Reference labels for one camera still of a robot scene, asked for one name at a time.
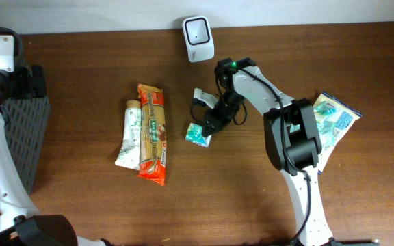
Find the small teal tissue pack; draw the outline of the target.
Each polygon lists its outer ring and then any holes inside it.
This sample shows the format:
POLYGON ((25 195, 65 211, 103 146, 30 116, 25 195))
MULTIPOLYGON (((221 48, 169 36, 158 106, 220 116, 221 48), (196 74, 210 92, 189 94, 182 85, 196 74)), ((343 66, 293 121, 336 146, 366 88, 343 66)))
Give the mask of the small teal tissue pack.
POLYGON ((204 137, 202 135, 202 126, 195 123, 190 123, 187 129, 185 140, 198 146, 208 148, 211 142, 211 135, 204 137))

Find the orange spaghetti package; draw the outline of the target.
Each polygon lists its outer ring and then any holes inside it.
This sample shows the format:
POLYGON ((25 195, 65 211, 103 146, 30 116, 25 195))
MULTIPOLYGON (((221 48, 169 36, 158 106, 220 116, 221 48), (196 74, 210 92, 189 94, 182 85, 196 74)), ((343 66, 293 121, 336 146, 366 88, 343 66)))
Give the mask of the orange spaghetti package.
POLYGON ((139 84, 141 102, 140 170, 138 176, 164 186, 167 133, 163 90, 139 84))

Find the teal wet wipes pouch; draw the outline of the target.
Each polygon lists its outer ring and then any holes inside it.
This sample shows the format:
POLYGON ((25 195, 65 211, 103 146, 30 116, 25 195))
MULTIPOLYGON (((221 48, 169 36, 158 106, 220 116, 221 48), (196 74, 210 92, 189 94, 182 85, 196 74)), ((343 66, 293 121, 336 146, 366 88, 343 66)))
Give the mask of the teal wet wipes pouch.
POLYGON ((335 102, 324 100, 315 106, 314 113, 322 145, 321 154, 325 155, 337 144, 337 120, 341 116, 341 107, 335 102))

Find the white tube with cork cap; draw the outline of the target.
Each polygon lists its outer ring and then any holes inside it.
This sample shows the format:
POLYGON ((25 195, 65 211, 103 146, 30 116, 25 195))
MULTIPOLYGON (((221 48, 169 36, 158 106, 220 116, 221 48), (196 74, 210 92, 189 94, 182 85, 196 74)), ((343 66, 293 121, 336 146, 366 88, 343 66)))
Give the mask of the white tube with cork cap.
POLYGON ((140 169, 140 142, 142 128, 141 102, 128 100, 124 112, 124 133, 122 145, 115 165, 128 169, 140 169))

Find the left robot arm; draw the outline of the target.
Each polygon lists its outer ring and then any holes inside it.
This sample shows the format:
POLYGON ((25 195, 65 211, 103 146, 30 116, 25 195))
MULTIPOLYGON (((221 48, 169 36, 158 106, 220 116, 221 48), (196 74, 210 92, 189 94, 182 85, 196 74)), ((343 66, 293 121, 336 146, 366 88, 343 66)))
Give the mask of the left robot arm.
POLYGON ((2 103, 10 98, 45 98, 41 67, 16 67, 22 40, 15 31, 0 27, 0 245, 108 246, 109 241, 91 241, 75 234, 63 215, 39 215, 30 200, 5 137, 2 103))

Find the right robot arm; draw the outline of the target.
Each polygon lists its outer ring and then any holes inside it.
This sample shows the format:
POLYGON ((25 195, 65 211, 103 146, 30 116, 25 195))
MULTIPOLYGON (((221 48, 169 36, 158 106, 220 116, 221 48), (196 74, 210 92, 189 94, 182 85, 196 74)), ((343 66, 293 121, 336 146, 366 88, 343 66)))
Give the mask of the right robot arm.
POLYGON ((214 135, 234 122, 239 108, 249 101, 263 117, 268 159, 289 190, 296 220, 291 245, 335 245, 319 191, 322 146, 310 101, 282 93, 250 58, 221 60, 214 73, 220 97, 204 115, 203 136, 214 135))

